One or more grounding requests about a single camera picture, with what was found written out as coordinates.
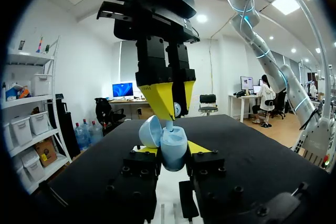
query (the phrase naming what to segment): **computer monitor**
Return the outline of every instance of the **computer monitor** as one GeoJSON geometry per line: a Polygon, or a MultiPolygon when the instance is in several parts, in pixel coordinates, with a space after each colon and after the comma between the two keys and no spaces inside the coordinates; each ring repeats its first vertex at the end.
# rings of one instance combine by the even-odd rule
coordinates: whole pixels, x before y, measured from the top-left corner
{"type": "Polygon", "coordinates": [[[113,97],[127,97],[133,95],[133,84],[118,83],[112,84],[113,97]]]}
{"type": "Polygon", "coordinates": [[[260,89],[261,89],[261,86],[253,86],[253,91],[255,94],[258,93],[260,89]]]}
{"type": "Polygon", "coordinates": [[[252,77],[240,77],[241,90],[253,89],[253,78],[252,77]]]}

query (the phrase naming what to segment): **black office chair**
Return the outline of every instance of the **black office chair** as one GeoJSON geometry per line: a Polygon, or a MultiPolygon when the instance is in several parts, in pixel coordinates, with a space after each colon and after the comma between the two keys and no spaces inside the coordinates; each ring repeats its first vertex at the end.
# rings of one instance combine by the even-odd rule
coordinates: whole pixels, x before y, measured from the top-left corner
{"type": "Polygon", "coordinates": [[[283,110],[285,108],[285,97],[286,93],[281,91],[276,95],[276,98],[274,100],[274,110],[271,113],[271,117],[274,118],[274,116],[281,116],[281,119],[283,120],[286,115],[283,113],[283,110]]]}
{"type": "Polygon", "coordinates": [[[218,111],[216,104],[216,95],[214,94],[201,94],[199,96],[199,103],[200,108],[198,109],[198,111],[201,113],[206,113],[207,116],[209,116],[210,113],[218,111]],[[209,105],[211,104],[212,106],[201,107],[202,103],[207,103],[209,105]]]}
{"type": "Polygon", "coordinates": [[[124,109],[119,109],[112,111],[111,105],[106,100],[106,98],[95,98],[96,101],[96,116],[97,120],[101,125],[104,123],[109,126],[109,123],[112,125],[113,129],[120,125],[124,117],[124,109]]]}
{"type": "MultiPolygon", "coordinates": [[[[273,104],[274,104],[274,100],[266,100],[265,101],[265,105],[266,106],[273,106],[273,104]]],[[[270,111],[271,110],[265,112],[265,117],[264,117],[265,119],[263,117],[260,117],[260,118],[264,119],[264,122],[261,124],[261,127],[264,127],[264,128],[270,128],[270,127],[272,127],[272,125],[268,123],[268,120],[269,120],[268,113],[270,111]]]]}

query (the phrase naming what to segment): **long black hair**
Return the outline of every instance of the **long black hair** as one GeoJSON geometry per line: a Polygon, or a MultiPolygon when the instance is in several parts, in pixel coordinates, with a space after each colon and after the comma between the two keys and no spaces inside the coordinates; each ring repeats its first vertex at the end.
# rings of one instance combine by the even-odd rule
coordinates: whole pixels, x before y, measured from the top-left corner
{"type": "Polygon", "coordinates": [[[271,86],[269,85],[269,83],[268,83],[267,75],[263,75],[263,76],[261,77],[261,79],[263,80],[263,82],[267,83],[267,86],[268,86],[269,88],[271,87],[271,86]]]}

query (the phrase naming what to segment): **woman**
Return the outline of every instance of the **woman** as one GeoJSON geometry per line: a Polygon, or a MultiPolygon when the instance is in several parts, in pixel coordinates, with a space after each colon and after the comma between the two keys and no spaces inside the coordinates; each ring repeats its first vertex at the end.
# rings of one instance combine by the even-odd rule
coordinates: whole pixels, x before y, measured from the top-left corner
{"type": "Polygon", "coordinates": [[[275,99],[275,92],[273,91],[273,89],[269,85],[266,75],[263,75],[261,77],[261,79],[263,80],[263,84],[261,85],[260,91],[257,93],[257,96],[261,97],[261,104],[260,105],[255,105],[255,106],[252,107],[253,114],[256,118],[253,121],[253,123],[260,123],[258,110],[271,111],[271,110],[274,109],[274,105],[267,106],[267,105],[265,105],[265,101],[274,100],[275,99]]]}
{"type": "Polygon", "coordinates": [[[310,86],[310,93],[311,93],[311,96],[312,96],[313,98],[317,98],[318,91],[317,91],[317,88],[316,88],[316,86],[315,86],[315,82],[314,82],[314,81],[311,83],[311,86],[310,86]]]}

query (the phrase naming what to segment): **black table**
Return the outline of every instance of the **black table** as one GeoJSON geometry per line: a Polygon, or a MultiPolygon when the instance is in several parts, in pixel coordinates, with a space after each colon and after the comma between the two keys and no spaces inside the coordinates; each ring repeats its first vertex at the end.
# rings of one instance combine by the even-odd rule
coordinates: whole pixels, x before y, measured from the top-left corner
{"type": "MultiPolygon", "coordinates": [[[[122,158],[141,144],[138,130],[143,120],[126,121],[94,147],[85,151],[49,184],[67,202],[99,202],[108,180],[116,177],[122,158]]],[[[289,148],[226,115],[177,119],[188,140],[224,153],[227,185],[244,188],[244,198],[267,202],[277,194],[293,192],[301,182],[314,197],[329,174],[289,148]]],[[[302,214],[303,202],[292,216],[302,214]]]]}

